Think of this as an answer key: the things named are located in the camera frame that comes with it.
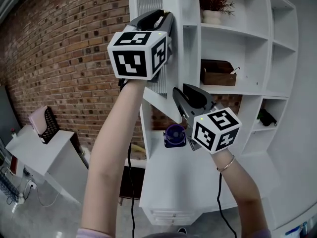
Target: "white cable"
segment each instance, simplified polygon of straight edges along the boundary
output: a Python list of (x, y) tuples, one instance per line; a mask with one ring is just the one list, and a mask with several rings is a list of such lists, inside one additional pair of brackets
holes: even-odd
[(19, 206), (20, 206), (20, 205), (16, 205), (15, 210), (14, 210), (14, 212), (12, 213), (11, 224), (10, 224), (10, 227), (11, 227), (11, 228), (12, 228), (12, 220), (13, 220), (14, 213), (16, 212), (16, 210), (18, 209)]
[(53, 201), (53, 203), (52, 203), (52, 204), (49, 204), (49, 205), (44, 205), (44, 204), (42, 204), (42, 203), (41, 203), (41, 201), (40, 201), (40, 197), (39, 197), (39, 190), (38, 190), (38, 188), (37, 188), (37, 187), (36, 187), (36, 191), (37, 191), (37, 193), (38, 193), (38, 200), (39, 200), (39, 203), (40, 203), (40, 205), (42, 205), (43, 207), (50, 207), (50, 206), (52, 206), (52, 205), (56, 202), (56, 200), (57, 200), (58, 196), (60, 195), (60, 193), (58, 193), (58, 194), (57, 194), (57, 196), (56, 196), (56, 198), (54, 199), (54, 201)]
[(30, 180), (32, 180), (32, 178), (30, 178), (30, 179), (28, 179), (28, 180), (26, 181), (26, 184), (25, 184), (25, 187), (24, 187), (24, 190), (23, 190), (23, 195), (24, 195), (24, 193), (25, 193), (25, 190), (26, 190), (27, 186), (29, 185), (29, 181), (30, 181)]

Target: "white cabinet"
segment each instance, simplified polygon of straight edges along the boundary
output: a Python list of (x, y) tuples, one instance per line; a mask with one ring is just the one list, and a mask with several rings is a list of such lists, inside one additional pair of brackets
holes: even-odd
[[(199, 0), (130, 0), (131, 17), (157, 8), (175, 16), (172, 60), (159, 83), (148, 84), (141, 107), (148, 162), (140, 207), (154, 225), (189, 225), (201, 213), (218, 210), (219, 173), (210, 155), (202, 149), (193, 152), (189, 145), (165, 148), (162, 132), (151, 128), (150, 104), (181, 122), (172, 89), (182, 90), (183, 83), (211, 94), (243, 95), (238, 113), (242, 128), (230, 150), (256, 181), (262, 198), (279, 185), (267, 149), (283, 118), (295, 77), (296, 9), (287, 0), (233, 2), (234, 16), (224, 15), (221, 25), (211, 25), (201, 23)], [(240, 67), (236, 85), (203, 85), (201, 59), (226, 60)], [(262, 107), (275, 117), (277, 126), (256, 123)], [(223, 209), (236, 205), (225, 182), (220, 201)]]

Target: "wrist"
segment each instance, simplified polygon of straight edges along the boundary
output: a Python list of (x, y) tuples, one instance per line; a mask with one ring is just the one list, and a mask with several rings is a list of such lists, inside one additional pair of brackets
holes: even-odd
[(225, 149), (221, 152), (212, 154), (211, 157), (216, 166), (221, 170), (232, 161), (233, 155), (228, 149)]
[(127, 82), (127, 85), (133, 86), (133, 87), (145, 87), (147, 84), (146, 80), (138, 80), (138, 79), (129, 79)]

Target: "white table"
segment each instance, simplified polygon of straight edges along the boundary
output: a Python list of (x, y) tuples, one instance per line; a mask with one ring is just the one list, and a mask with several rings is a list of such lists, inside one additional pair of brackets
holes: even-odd
[(70, 142), (73, 134), (60, 130), (48, 144), (43, 144), (33, 128), (26, 125), (6, 149), (58, 192), (82, 203), (88, 170)]
[[(153, 225), (191, 225), (202, 213), (218, 211), (219, 172), (211, 155), (200, 148), (165, 148), (162, 131), (152, 131), (139, 206)], [(243, 154), (239, 163), (258, 185), (261, 198), (279, 186), (279, 174), (267, 152)], [(236, 207), (225, 180), (221, 207)]]

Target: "brick wall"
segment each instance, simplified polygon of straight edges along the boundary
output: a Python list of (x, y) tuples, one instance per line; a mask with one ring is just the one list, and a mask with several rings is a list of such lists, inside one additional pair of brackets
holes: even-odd
[[(21, 0), (0, 26), (0, 83), (21, 124), (48, 105), (92, 149), (119, 93), (106, 48), (128, 21), (128, 0)], [(218, 98), (239, 109), (241, 97)], [(155, 108), (152, 118), (153, 129), (174, 123)], [(140, 119), (134, 131), (144, 146)]]

